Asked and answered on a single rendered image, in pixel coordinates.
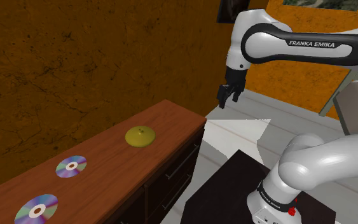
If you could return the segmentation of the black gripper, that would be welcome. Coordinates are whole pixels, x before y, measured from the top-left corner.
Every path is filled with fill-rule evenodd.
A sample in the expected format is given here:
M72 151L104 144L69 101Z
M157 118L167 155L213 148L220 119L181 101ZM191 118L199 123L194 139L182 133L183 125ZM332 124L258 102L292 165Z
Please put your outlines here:
M232 86L235 86L235 88L233 89L232 101L238 102L238 98L245 88L247 72L247 69L235 70L230 67L226 67L226 84L219 86L219 90L216 97L216 99L219 101L219 107L221 109L224 109L227 99L232 94Z

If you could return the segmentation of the yellow apple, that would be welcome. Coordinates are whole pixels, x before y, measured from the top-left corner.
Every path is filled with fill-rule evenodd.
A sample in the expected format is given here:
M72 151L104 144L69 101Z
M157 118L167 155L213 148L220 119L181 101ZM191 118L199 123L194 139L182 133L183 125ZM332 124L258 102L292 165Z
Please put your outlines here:
M143 148L153 143L156 138L155 131L147 126L135 126L125 134L125 141L133 147Z

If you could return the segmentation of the dark robot stand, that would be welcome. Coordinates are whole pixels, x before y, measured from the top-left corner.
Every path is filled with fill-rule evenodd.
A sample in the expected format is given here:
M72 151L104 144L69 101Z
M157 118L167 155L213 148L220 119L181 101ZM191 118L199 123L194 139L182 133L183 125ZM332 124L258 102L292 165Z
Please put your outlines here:
M270 214L253 221L247 196L269 168L238 150L186 201L181 224L283 224Z

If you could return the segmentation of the grey table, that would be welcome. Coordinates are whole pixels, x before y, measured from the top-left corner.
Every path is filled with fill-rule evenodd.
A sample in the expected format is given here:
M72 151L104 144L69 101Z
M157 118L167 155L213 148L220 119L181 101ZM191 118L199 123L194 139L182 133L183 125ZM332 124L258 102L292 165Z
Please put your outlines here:
M322 84L326 102L319 116L326 116L330 109L336 111L340 128L346 136L358 134L358 72L333 73ZM343 198L334 204L336 220L341 224L358 224L358 178L339 179L334 182L340 187Z

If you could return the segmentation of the brown wooden chest of drawers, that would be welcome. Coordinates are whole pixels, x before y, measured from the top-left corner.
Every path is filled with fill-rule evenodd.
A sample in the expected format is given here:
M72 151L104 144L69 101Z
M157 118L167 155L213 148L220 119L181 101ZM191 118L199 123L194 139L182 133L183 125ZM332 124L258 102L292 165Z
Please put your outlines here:
M43 194L58 199L45 224L160 224L191 183L206 119L164 100L0 185L0 224L15 224L19 209ZM130 146L135 126L156 133L152 144ZM67 157L85 169L60 178Z

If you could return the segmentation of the small iridescent compact disc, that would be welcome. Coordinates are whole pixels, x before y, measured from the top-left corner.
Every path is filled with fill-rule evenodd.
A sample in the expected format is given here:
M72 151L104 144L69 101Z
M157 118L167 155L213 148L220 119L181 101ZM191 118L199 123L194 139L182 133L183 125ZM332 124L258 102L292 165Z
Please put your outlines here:
M86 163L86 158L79 155L67 157L58 164L55 173L60 178L71 178L82 172Z

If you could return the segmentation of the large iridescent compact disc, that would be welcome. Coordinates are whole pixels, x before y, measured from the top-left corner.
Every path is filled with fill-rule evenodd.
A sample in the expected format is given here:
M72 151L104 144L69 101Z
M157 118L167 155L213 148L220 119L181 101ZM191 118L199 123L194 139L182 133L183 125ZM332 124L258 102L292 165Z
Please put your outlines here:
M58 208L58 199L52 194L43 194L29 200L15 216L15 224L45 224Z

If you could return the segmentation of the framed landscape wall picture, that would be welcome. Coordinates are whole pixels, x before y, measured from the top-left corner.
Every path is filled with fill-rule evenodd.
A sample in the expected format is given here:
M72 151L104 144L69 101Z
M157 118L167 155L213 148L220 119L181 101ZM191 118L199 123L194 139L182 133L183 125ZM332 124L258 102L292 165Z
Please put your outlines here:
M283 5L330 10L357 11L358 0L283 0Z

